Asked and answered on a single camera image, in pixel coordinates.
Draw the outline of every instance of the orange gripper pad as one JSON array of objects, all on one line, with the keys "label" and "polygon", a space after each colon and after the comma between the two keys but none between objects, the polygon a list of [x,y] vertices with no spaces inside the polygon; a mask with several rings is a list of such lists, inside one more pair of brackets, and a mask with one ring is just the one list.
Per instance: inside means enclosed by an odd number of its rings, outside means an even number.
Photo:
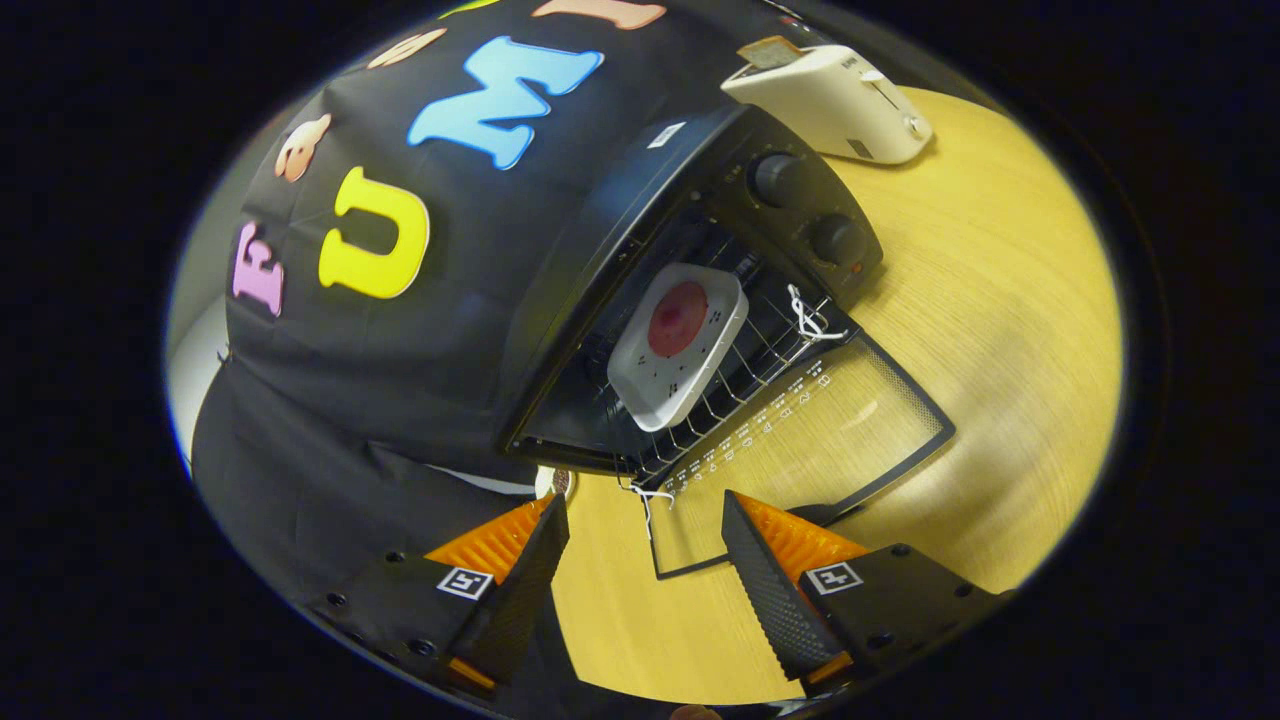
[{"label": "orange gripper pad", "polygon": [[554,497],[553,493],[548,493],[541,500],[526,502],[498,515],[426,553],[426,559],[454,568],[489,573],[500,585],[525,550],[525,543],[529,542],[529,536],[538,525],[543,510]]},{"label": "orange gripper pad", "polygon": [[867,555],[867,548],[740,492],[733,493],[796,587],[805,570]]}]

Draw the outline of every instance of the wooden surface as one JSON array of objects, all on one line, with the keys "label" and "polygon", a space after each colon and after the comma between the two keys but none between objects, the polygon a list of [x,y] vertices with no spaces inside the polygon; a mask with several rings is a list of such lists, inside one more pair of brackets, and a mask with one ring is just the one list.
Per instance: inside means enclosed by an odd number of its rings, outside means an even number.
[{"label": "wooden surface", "polygon": [[[1087,211],[1032,138],[983,108],[905,92],[937,128],[920,158],[900,168],[828,160],[884,246],[886,273],[852,316],[957,430],[832,529],[869,548],[911,543],[1001,592],[1052,551],[1105,460],[1123,373],[1117,297]],[[810,427],[760,448],[776,466],[823,437],[820,414],[796,421]],[[730,565],[655,580],[636,497],[613,478],[576,486],[552,587],[579,678],[707,705],[803,694]]]},{"label": "wooden surface", "polygon": [[726,488],[782,510],[840,503],[943,430],[861,338],[797,364],[758,402],[764,407],[740,410],[730,437],[709,436],[710,447],[681,459],[663,483],[676,496],[654,501],[664,574],[724,555]]}]

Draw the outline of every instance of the white string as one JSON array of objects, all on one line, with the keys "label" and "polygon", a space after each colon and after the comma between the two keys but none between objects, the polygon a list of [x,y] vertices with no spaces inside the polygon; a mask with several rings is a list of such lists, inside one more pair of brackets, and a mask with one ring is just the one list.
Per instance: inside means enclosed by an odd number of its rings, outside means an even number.
[{"label": "white string", "polygon": [[845,337],[845,333],[849,332],[842,331],[838,333],[823,333],[822,328],[818,327],[818,323],[813,320],[813,315],[810,314],[812,310],[809,310],[809,306],[800,299],[800,291],[796,290],[796,286],[787,283],[787,292],[791,293],[791,309],[796,313],[799,325],[796,332],[800,333],[800,337],[808,340],[841,340]]},{"label": "white string", "polygon": [[639,495],[640,496],[640,501],[644,502],[644,534],[648,536],[649,539],[652,541],[653,539],[653,532],[649,529],[649,521],[653,519],[653,516],[649,514],[649,498],[650,497],[657,497],[657,496],[666,497],[667,500],[671,501],[671,505],[667,506],[667,510],[675,510],[676,509],[676,496],[671,495],[669,492],[662,492],[662,491],[655,491],[655,489],[640,489],[639,486],[634,486],[634,484],[632,486],[627,486],[623,489],[628,489],[628,491]]},{"label": "white string", "polygon": [[773,5],[774,8],[777,8],[777,9],[780,9],[780,10],[782,10],[783,13],[786,13],[786,14],[791,15],[792,18],[795,18],[795,19],[797,19],[797,20],[804,20],[804,18],[801,18],[800,15],[797,15],[797,14],[796,14],[796,12],[795,12],[795,10],[792,10],[791,8],[787,8],[787,6],[785,6],[785,5],[780,5],[780,4],[774,3],[773,0],[764,0],[764,1],[765,1],[767,4],[769,4],[769,5]]}]

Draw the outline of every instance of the orange letter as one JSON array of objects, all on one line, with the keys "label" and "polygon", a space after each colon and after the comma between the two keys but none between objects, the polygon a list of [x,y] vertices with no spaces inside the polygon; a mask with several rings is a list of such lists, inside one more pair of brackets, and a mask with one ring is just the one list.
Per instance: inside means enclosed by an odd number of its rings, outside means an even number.
[{"label": "orange letter", "polygon": [[667,8],[662,5],[632,5],[620,0],[550,0],[541,8],[534,10],[534,17],[540,18],[552,13],[572,13],[575,15],[588,15],[603,20],[613,20],[613,27],[618,29],[641,28],[662,17]]},{"label": "orange letter", "polygon": [[297,182],[311,165],[316,143],[324,137],[332,120],[333,115],[325,113],[319,119],[302,123],[289,133],[284,146],[280,147],[280,154],[275,158],[275,177],[284,176],[284,179]]},{"label": "orange letter", "polygon": [[443,27],[439,29],[433,29],[431,32],[424,32],[421,35],[412,35],[410,37],[406,37],[404,40],[401,40],[396,45],[392,45],[390,49],[388,49],[381,55],[370,60],[366,68],[371,70],[374,68],[384,68],[387,65],[394,65],[396,63],[399,63],[404,58],[408,58],[410,55],[426,47],[442,35],[444,35]]}]

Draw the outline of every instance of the white wall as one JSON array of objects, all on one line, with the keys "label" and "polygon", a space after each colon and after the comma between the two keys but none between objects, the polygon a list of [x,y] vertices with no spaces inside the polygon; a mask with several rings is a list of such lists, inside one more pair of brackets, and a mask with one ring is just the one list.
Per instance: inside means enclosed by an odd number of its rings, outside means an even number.
[{"label": "white wall", "polygon": [[227,355],[227,302],[220,292],[187,331],[166,368],[173,430],[188,473],[196,416],[209,392],[209,384],[218,374],[219,354]]}]

